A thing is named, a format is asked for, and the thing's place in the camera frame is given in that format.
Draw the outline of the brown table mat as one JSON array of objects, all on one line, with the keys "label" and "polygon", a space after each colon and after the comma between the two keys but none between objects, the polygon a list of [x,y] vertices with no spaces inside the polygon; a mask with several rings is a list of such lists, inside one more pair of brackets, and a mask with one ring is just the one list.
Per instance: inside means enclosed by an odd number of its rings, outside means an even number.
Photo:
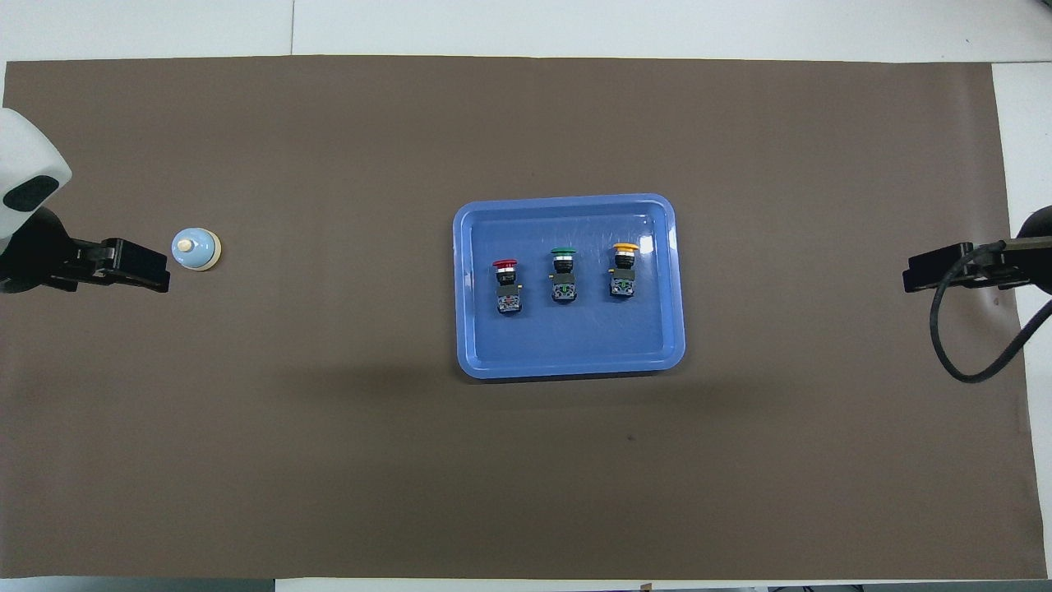
[{"label": "brown table mat", "polygon": [[[642,59],[15,62],[70,234],[170,291],[0,295],[0,577],[1029,580],[1026,377],[966,386],[907,258],[1009,234],[992,68]],[[686,352],[481,382],[474,200],[658,192]]]}]

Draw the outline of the green push button switch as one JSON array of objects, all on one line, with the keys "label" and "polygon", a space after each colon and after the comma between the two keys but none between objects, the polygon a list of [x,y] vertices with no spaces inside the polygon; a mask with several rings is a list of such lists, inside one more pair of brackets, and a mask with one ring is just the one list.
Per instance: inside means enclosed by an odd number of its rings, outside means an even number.
[{"label": "green push button switch", "polygon": [[550,251],[553,273],[551,281],[551,299],[559,304],[569,304],[576,300],[576,277],[574,274],[574,256],[572,247],[555,247]]}]

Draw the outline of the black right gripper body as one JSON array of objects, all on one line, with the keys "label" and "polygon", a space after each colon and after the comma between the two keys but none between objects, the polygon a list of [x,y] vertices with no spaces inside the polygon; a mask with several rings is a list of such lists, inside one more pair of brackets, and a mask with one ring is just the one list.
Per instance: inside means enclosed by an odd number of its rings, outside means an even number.
[{"label": "black right gripper body", "polygon": [[989,254],[978,258],[979,286],[1033,285],[1052,293],[1052,206],[1026,218],[1018,236],[990,243],[990,247]]}]

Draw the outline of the red push button switch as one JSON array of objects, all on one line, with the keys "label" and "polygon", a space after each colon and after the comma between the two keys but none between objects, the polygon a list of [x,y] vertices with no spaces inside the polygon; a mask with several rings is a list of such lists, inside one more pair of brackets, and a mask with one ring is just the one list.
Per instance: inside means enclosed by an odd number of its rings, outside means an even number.
[{"label": "red push button switch", "polygon": [[518,260],[500,259],[492,263],[495,269],[495,307],[501,315],[522,311],[522,285],[518,282]]}]

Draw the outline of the blue plastic tray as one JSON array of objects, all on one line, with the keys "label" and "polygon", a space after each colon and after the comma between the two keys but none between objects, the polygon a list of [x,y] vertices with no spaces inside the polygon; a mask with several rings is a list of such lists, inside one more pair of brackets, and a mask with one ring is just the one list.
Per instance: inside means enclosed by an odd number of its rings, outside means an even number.
[{"label": "blue plastic tray", "polygon": [[[609,294],[615,243],[635,243],[635,294]],[[550,251],[572,247],[576,300],[552,301]],[[686,352],[676,215],[654,192],[476,201],[452,221],[457,356],[482,380],[648,373]],[[518,260],[522,311],[497,313],[495,269]]]}]

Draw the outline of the light blue call bell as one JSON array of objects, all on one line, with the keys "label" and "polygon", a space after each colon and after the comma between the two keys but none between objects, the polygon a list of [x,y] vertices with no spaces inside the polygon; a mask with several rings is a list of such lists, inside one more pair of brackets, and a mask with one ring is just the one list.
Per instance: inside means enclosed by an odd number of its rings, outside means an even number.
[{"label": "light blue call bell", "polygon": [[194,272],[206,272],[218,265],[223,244],[209,229],[186,228],[173,236],[170,254],[174,261]]}]

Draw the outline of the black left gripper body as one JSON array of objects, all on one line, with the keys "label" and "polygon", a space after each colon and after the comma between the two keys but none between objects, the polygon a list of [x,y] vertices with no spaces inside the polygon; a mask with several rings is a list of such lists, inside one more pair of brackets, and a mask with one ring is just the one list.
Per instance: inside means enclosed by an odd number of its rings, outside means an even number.
[{"label": "black left gripper body", "polygon": [[74,240],[48,207],[40,207],[0,252],[0,294],[18,294],[49,280],[76,257]]}]

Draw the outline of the yellow push button switch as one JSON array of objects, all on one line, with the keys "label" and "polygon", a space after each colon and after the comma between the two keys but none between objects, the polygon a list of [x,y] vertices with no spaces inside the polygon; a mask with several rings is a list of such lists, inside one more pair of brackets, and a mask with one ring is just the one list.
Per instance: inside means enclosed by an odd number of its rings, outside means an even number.
[{"label": "yellow push button switch", "polygon": [[608,270],[610,274],[609,294],[613,298],[631,298],[635,294],[636,272],[635,263],[639,245],[635,243],[615,243],[615,266]]}]

